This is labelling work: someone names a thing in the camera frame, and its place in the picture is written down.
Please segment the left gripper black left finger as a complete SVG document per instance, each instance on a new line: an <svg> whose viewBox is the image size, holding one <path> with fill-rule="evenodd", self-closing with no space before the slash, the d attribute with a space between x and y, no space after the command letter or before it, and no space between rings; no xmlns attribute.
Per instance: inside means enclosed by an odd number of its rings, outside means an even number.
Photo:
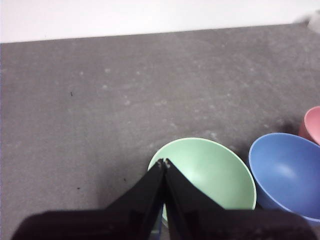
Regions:
<svg viewBox="0 0 320 240"><path fill-rule="evenodd" d="M164 161L159 159L109 206L46 211L26 217L14 240L147 240L164 203Z"/></svg>

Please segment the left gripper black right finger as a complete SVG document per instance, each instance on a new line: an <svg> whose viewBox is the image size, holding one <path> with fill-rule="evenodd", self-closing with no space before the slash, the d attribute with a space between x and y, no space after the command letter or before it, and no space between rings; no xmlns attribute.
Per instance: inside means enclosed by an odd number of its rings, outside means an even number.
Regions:
<svg viewBox="0 0 320 240"><path fill-rule="evenodd" d="M301 216L282 210L227 210L164 160L166 213L173 240L315 240Z"/></svg>

